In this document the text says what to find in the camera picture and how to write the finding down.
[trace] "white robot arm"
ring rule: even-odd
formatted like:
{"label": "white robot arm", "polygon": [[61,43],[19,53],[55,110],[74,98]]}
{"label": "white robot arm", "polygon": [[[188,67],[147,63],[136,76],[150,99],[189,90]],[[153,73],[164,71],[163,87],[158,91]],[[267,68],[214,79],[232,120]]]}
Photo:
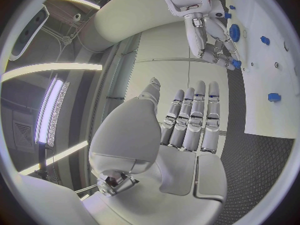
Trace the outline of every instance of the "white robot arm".
{"label": "white robot arm", "polygon": [[95,133],[89,162],[98,177],[99,190],[114,196],[133,187],[140,174],[155,162],[161,140],[156,118],[160,82],[150,80],[143,92],[113,110]]}
{"label": "white robot arm", "polygon": [[[209,63],[229,70],[241,67],[240,55],[227,28],[216,18],[224,17],[219,0],[165,0],[174,16],[184,17],[186,36],[192,53]],[[216,42],[207,43],[207,33]],[[231,56],[218,54],[225,46]]]}

